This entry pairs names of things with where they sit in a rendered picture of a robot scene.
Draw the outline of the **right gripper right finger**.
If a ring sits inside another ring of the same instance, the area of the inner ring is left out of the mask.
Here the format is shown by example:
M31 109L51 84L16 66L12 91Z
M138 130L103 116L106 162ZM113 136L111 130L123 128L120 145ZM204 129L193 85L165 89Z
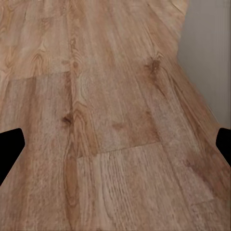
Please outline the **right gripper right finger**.
M218 131L216 146L231 166L231 129L220 128Z

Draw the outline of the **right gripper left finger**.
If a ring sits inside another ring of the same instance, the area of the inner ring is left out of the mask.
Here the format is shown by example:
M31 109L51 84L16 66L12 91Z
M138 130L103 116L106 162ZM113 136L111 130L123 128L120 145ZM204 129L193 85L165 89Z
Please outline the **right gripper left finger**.
M21 128L0 133L0 186L25 147Z

